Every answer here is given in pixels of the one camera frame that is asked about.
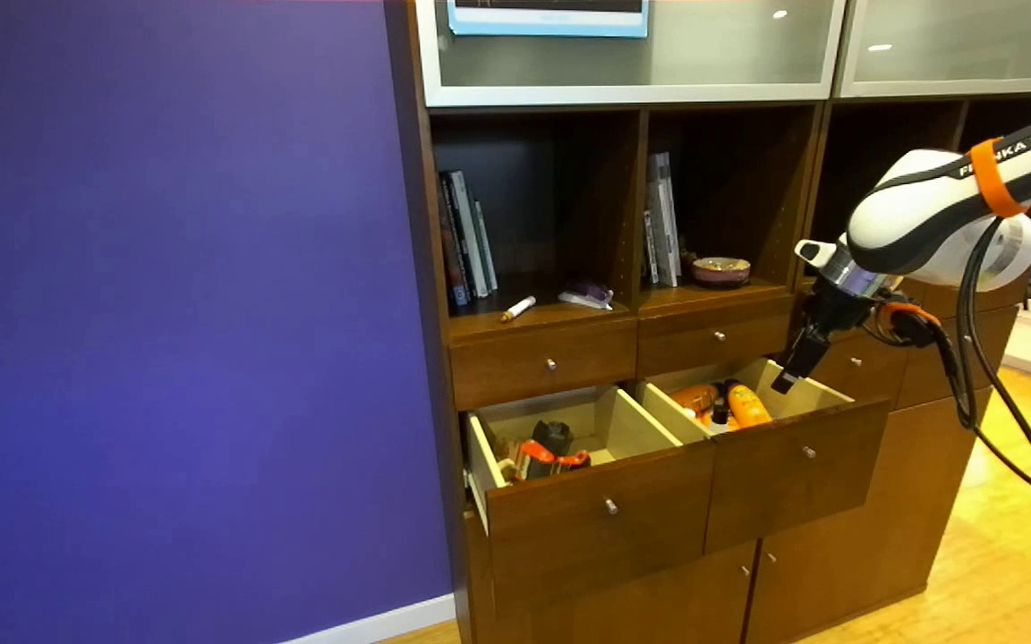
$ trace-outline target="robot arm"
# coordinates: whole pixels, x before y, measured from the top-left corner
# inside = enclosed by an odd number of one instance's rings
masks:
[[[981,256],[978,290],[999,290],[1031,270],[1031,124],[983,141],[970,153],[909,152],[860,202],[839,243],[801,239],[817,270],[805,327],[773,384],[779,395],[808,376],[833,329],[861,327],[913,274],[959,286],[981,233],[999,230]]]

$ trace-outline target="white baseboard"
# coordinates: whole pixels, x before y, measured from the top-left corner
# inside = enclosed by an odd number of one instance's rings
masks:
[[[379,612],[358,621],[341,621],[332,630],[319,630],[287,644],[375,644],[375,639],[402,638],[402,635],[426,630],[426,625],[452,621],[452,618],[453,618],[453,595],[439,595],[439,599],[404,606],[393,612]]]

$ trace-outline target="wooden floor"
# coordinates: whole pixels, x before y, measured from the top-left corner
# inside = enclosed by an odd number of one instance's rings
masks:
[[[1031,420],[1031,376],[1002,371]],[[992,400],[983,433],[1031,474],[1009,412]],[[805,644],[1019,644],[1031,639],[1031,485],[972,451],[927,595],[840,621]],[[452,621],[393,644],[457,644]]]

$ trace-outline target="frosted glass panel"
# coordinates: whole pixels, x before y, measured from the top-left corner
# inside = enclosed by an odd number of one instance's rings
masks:
[[[808,87],[813,98],[826,98],[844,6],[844,0],[650,0],[649,41],[506,41],[452,35],[443,0],[416,5],[433,19],[431,90]]]
[[[1031,90],[1031,0],[860,0],[840,92]]]

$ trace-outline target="purple wall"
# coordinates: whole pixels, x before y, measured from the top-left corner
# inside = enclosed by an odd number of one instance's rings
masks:
[[[379,0],[0,0],[0,639],[449,590]]]

